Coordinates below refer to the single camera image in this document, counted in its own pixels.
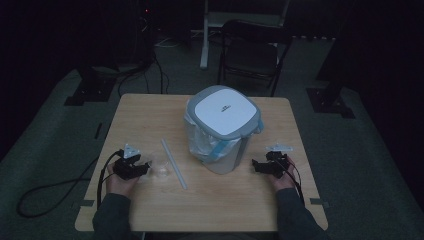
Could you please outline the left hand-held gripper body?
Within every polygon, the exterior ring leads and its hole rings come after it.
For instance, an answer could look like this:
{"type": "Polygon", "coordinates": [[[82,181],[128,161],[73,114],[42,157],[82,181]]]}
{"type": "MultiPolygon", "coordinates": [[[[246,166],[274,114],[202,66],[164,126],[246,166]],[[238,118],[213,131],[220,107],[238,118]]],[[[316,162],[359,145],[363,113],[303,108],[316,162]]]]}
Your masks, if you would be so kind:
{"type": "Polygon", "coordinates": [[[126,144],[122,156],[114,163],[113,172],[124,180],[142,176],[144,169],[137,165],[140,158],[140,150],[126,144]]]}

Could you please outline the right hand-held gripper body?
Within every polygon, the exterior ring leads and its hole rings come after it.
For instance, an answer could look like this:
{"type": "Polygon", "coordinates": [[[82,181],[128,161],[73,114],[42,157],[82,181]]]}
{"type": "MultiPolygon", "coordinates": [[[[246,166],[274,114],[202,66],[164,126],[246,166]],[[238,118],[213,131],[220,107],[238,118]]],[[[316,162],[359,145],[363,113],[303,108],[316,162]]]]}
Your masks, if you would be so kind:
{"type": "Polygon", "coordinates": [[[287,152],[292,151],[293,148],[291,146],[277,143],[272,146],[267,146],[266,150],[267,153],[270,151],[275,151],[277,153],[277,158],[275,160],[267,161],[271,165],[272,175],[276,178],[281,178],[290,166],[290,163],[287,160],[287,152]]]}

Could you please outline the clear plastic cup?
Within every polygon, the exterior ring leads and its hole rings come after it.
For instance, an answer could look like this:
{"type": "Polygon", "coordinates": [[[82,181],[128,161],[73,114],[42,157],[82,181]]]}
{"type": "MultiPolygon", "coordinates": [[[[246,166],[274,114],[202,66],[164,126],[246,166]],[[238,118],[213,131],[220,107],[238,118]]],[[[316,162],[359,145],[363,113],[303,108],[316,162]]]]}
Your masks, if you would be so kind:
{"type": "Polygon", "coordinates": [[[149,154],[148,157],[148,164],[155,177],[165,178],[169,176],[169,160],[165,153],[156,151],[149,154]]]}

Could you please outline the white straw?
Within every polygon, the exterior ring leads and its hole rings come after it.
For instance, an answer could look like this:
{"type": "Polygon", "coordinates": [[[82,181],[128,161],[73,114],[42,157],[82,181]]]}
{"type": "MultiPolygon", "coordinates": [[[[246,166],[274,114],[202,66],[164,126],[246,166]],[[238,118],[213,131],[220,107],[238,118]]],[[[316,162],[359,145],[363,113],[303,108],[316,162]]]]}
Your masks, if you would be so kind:
{"type": "Polygon", "coordinates": [[[187,186],[187,184],[186,184],[186,182],[185,182],[185,180],[184,180],[184,178],[183,178],[183,176],[182,176],[182,174],[181,174],[181,172],[180,172],[180,170],[179,170],[179,168],[177,166],[177,163],[176,163],[176,161],[175,161],[175,159],[174,159],[174,157],[173,157],[173,155],[172,155],[172,153],[171,153],[171,151],[170,151],[170,149],[168,147],[168,144],[167,144],[166,140],[165,139],[161,139],[161,144],[162,144],[162,146],[163,146],[163,148],[164,148],[164,150],[165,150],[165,152],[166,152],[166,154],[167,154],[167,156],[169,158],[169,161],[170,161],[170,163],[171,163],[171,165],[172,165],[172,167],[174,169],[174,172],[175,172],[175,174],[176,174],[176,176],[177,176],[177,178],[178,178],[178,180],[180,182],[180,185],[181,185],[182,189],[188,190],[188,186],[187,186]]]}

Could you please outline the grey bin with white lid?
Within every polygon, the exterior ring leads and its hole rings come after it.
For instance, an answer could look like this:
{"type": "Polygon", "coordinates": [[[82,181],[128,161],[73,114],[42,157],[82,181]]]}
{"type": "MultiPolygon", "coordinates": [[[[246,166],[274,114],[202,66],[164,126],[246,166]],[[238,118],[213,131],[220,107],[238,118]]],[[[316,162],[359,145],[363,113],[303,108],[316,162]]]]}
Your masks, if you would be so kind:
{"type": "Polygon", "coordinates": [[[216,174],[227,174],[239,166],[250,138],[263,128],[261,111],[239,91],[221,85],[208,87],[186,104],[186,112],[207,134],[221,140],[236,140],[230,153],[216,162],[200,162],[216,174]]]}

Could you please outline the person's right hand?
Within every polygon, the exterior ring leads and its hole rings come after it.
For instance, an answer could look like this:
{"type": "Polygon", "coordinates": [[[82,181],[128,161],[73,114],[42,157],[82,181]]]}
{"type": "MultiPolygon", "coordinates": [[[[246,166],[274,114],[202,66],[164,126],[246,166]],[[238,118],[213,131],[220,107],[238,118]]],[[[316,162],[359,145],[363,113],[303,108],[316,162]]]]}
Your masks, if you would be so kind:
{"type": "Polygon", "coordinates": [[[290,157],[288,157],[287,160],[290,163],[290,166],[281,178],[275,178],[273,175],[268,176],[268,180],[276,192],[283,189],[291,189],[296,187],[294,176],[294,162],[290,157]]]}

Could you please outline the person's left hand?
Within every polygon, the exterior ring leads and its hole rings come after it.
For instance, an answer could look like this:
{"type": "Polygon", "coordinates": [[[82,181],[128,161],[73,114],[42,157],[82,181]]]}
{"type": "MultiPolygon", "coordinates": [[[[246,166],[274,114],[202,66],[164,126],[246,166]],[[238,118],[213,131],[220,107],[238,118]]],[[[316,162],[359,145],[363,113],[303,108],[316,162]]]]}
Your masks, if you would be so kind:
{"type": "Polygon", "coordinates": [[[106,180],[106,192],[131,197],[133,188],[138,183],[138,178],[123,180],[114,173],[113,167],[108,167],[109,178],[106,180]]]}

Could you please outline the clear plastic bin liner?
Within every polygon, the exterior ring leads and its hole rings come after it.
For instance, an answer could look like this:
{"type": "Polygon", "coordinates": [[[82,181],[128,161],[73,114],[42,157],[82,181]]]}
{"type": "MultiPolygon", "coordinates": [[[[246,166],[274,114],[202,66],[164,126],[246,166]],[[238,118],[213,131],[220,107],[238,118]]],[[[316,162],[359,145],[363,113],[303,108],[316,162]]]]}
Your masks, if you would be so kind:
{"type": "Polygon", "coordinates": [[[207,134],[194,122],[188,112],[185,112],[184,121],[189,151],[204,163],[216,162],[227,156],[238,142],[238,139],[221,140],[207,134]]]}

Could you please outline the black stand with base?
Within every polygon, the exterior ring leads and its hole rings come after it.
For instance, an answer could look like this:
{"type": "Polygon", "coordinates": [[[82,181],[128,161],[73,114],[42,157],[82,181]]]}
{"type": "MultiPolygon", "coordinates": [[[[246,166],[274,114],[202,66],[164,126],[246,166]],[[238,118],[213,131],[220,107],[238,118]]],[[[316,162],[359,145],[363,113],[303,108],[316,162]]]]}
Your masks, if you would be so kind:
{"type": "Polygon", "coordinates": [[[77,68],[81,81],[69,96],[65,106],[82,106],[85,102],[108,102],[116,83],[116,78],[101,76],[91,66],[77,68]]]}
{"type": "Polygon", "coordinates": [[[354,119],[355,115],[348,107],[341,91],[347,81],[344,49],[339,39],[332,39],[330,48],[320,70],[317,80],[327,81],[324,88],[307,88],[309,101],[315,113],[340,114],[342,118],[354,119]]]}

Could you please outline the black folding chair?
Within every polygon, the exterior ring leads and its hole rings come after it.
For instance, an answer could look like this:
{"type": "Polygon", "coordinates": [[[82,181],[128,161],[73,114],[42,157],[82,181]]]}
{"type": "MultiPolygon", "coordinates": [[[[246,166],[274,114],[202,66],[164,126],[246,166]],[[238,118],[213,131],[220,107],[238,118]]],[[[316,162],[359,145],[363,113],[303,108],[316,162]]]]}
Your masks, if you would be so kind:
{"type": "Polygon", "coordinates": [[[265,79],[273,97],[293,40],[290,32],[282,26],[234,19],[227,21],[220,33],[217,83],[227,74],[265,79]]]}

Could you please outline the dark equipment rack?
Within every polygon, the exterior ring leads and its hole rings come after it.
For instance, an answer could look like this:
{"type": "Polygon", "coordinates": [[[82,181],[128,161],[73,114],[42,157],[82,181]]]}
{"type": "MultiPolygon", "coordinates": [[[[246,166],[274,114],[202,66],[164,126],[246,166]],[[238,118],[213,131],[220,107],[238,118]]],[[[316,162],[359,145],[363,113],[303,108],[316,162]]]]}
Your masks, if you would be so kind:
{"type": "Polygon", "coordinates": [[[148,0],[121,0],[121,3],[117,59],[125,64],[150,64],[153,42],[148,0]]]}

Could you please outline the white desk frame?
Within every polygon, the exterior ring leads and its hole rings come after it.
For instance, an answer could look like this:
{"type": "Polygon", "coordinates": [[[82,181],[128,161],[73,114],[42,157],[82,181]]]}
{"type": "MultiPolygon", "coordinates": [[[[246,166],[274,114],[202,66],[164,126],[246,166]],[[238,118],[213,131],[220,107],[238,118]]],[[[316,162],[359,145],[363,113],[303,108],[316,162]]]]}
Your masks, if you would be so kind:
{"type": "Polygon", "coordinates": [[[202,70],[206,70],[208,68],[209,37],[212,35],[212,28],[219,29],[226,21],[232,19],[241,19],[264,24],[283,26],[286,20],[290,2],[291,0],[283,0],[283,8],[279,14],[259,14],[211,11],[209,9],[209,0],[204,0],[203,43],[200,57],[200,68],[202,70]]]}

